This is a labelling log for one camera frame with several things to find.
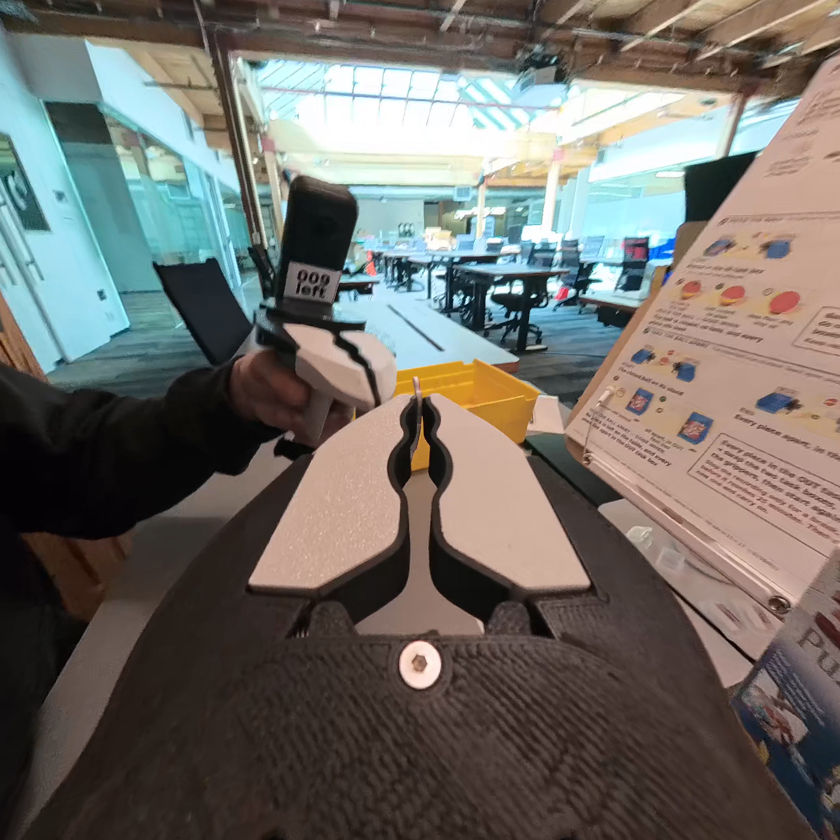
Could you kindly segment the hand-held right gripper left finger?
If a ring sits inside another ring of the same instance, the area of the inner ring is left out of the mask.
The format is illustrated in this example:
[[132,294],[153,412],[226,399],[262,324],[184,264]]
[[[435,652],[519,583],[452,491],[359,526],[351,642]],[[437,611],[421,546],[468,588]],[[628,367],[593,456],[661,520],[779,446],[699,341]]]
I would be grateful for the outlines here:
[[336,602],[362,621],[403,591],[414,397],[352,421],[311,456],[248,579],[262,595]]

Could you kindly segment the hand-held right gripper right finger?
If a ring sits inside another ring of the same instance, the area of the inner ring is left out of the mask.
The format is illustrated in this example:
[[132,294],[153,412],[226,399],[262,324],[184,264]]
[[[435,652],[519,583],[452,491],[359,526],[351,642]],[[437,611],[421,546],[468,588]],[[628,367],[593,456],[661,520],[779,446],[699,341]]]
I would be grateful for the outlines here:
[[504,602],[581,595],[592,579],[518,444],[441,394],[423,399],[437,591],[479,621]]

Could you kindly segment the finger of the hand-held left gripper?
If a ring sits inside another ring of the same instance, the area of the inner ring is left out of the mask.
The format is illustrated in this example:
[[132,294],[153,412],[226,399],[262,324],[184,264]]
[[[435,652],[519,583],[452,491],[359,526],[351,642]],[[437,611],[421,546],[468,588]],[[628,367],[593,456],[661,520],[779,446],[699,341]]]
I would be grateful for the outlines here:
[[341,339],[355,352],[356,360],[371,374],[376,398],[380,403],[392,399],[396,388],[396,357],[382,337],[367,331],[342,331]]
[[283,330],[296,346],[295,372],[314,391],[367,411],[380,405],[378,336],[302,323],[287,323]]

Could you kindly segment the person's left forearm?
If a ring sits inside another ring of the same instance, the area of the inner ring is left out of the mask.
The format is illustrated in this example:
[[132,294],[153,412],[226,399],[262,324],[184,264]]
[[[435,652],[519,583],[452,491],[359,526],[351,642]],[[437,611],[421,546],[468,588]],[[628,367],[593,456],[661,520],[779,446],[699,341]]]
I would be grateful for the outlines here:
[[64,392],[2,368],[2,559],[24,534],[117,537],[182,501],[214,474],[241,473],[299,419],[288,403],[259,414],[235,400],[242,357],[189,371],[162,396]]

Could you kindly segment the blue puzzle box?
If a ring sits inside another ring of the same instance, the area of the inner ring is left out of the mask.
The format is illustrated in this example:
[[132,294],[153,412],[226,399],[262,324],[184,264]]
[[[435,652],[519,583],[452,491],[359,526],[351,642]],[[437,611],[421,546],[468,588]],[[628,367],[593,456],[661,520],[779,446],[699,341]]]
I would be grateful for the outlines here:
[[838,839],[838,548],[731,704],[765,767],[814,834]]

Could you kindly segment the person's left hand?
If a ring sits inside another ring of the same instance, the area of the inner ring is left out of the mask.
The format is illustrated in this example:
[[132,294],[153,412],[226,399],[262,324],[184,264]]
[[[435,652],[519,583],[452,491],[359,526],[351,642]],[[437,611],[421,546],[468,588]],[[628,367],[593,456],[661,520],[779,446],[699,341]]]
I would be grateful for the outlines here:
[[347,426],[354,410],[332,402],[320,437],[308,430],[306,413],[312,388],[294,371],[284,367],[272,350],[258,350],[234,362],[228,381],[229,399],[236,413],[250,422],[291,433],[305,445],[317,447]]

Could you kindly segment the long white table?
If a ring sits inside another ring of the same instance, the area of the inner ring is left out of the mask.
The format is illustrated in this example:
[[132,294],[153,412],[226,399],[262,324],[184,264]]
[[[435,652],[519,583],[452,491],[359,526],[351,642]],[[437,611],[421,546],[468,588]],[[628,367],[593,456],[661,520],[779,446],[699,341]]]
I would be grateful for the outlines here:
[[374,333],[395,356],[396,369],[406,371],[437,364],[478,360],[515,374],[519,359],[411,297],[368,297],[344,301],[343,314],[364,320],[367,332]]

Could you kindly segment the yellow plastic bin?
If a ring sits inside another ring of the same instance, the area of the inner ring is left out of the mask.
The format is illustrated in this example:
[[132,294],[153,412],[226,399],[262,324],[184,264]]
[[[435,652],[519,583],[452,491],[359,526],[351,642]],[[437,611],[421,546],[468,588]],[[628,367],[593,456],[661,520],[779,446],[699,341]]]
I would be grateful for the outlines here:
[[404,369],[396,373],[394,396],[440,394],[495,427],[516,445],[526,438],[539,391],[501,368],[473,360]]

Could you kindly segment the black panel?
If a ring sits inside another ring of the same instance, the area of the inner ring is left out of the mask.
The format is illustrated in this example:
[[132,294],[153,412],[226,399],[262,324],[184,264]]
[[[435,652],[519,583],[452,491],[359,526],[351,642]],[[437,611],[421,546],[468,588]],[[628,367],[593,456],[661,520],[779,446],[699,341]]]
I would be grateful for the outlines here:
[[218,261],[152,265],[168,300],[204,354],[219,366],[232,360],[251,335],[252,321],[238,303]]

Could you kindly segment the clear plastic bag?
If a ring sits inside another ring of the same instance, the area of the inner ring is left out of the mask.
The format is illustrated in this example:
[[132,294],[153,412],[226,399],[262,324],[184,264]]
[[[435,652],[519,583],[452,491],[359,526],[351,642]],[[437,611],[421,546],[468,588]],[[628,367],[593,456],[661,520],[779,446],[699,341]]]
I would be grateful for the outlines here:
[[655,527],[637,525],[626,531],[626,538],[660,572],[681,574],[687,558],[673,540],[663,537]]

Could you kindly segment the black office chair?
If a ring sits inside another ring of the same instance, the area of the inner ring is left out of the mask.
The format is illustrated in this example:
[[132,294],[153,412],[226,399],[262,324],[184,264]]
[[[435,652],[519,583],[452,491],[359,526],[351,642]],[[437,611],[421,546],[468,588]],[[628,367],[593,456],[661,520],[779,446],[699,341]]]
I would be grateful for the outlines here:
[[[490,295],[490,301],[504,310],[505,319],[499,323],[493,323],[487,329],[487,333],[493,330],[501,330],[500,343],[507,341],[508,336],[518,332],[522,322],[523,306],[526,297],[523,292],[502,291]],[[530,310],[546,308],[549,305],[549,293],[546,289],[534,289],[528,295]]]
[[625,237],[616,291],[640,291],[649,259],[649,237]]
[[583,244],[578,239],[565,238],[560,246],[560,266],[569,270],[563,276],[563,285],[555,297],[554,310],[575,306],[581,294],[592,283],[592,272],[602,251],[603,236],[587,237]]

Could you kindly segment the wooden office desk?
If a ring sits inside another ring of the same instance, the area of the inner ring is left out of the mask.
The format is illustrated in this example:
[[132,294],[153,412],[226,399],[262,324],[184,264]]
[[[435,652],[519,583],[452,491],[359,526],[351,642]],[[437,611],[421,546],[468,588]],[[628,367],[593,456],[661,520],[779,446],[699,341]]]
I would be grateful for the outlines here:
[[543,353],[547,346],[543,342],[543,332],[531,324],[531,310],[528,295],[534,289],[548,290],[548,281],[552,278],[564,278],[569,272],[566,268],[547,268],[530,266],[518,262],[509,264],[466,264],[454,269],[454,278],[462,282],[468,292],[469,306],[466,327],[473,333],[481,333],[486,338],[487,329],[493,323],[487,320],[487,292],[489,289],[521,283],[521,292],[526,299],[523,302],[522,322],[516,332],[517,354]]

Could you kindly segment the laminated instruction sheet board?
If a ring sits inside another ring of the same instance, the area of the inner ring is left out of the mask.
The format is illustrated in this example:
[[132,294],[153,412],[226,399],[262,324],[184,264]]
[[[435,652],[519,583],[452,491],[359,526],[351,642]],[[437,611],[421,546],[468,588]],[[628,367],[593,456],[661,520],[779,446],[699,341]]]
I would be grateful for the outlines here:
[[770,613],[838,546],[839,59],[570,418],[588,468]]

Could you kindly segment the person's black-clothed body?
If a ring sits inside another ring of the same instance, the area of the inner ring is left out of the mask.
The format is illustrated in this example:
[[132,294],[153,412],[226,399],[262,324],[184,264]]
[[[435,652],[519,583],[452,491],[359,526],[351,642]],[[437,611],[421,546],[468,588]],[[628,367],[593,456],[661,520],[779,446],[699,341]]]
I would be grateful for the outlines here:
[[68,613],[43,564],[2,520],[2,833],[28,771],[39,711],[86,626]]

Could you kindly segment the black monitor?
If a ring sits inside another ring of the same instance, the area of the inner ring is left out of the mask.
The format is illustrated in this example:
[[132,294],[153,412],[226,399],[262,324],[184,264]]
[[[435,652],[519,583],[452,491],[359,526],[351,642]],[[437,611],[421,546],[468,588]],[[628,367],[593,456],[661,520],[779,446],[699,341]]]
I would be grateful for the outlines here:
[[757,155],[751,151],[685,167],[685,223],[711,220]]

